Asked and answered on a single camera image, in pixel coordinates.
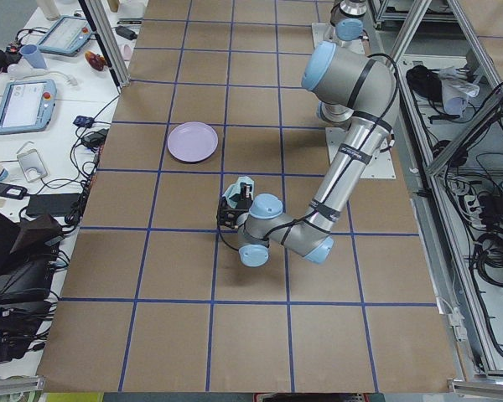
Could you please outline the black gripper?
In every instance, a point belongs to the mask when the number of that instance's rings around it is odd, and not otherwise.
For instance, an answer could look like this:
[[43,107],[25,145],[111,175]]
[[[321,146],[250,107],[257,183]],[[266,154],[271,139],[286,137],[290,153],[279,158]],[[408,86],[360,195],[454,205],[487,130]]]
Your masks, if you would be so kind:
[[252,185],[249,183],[241,184],[241,200],[236,202],[235,206],[230,206],[230,200],[226,197],[220,199],[216,223],[230,229],[237,229],[242,225],[252,206]]

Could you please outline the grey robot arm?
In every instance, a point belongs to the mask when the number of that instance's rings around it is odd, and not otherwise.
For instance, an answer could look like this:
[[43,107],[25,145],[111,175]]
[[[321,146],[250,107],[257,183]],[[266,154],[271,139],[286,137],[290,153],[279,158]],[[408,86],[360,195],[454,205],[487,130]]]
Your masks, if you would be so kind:
[[220,198],[217,220],[236,229],[241,263],[264,265],[272,241],[315,264],[333,245],[331,230],[381,144],[392,133],[399,112],[398,72],[377,54],[357,54],[331,41],[312,53],[301,86],[319,99],[319,115],[333,124],[347,123],[329,170],[300,218],[284,213],[270,193],[255,195],[254,182],[240,177]]
[[336,0],[330,10],[330,26],[334,41],[350,42],[363,33],[362,19],[367,11],[365,0]]

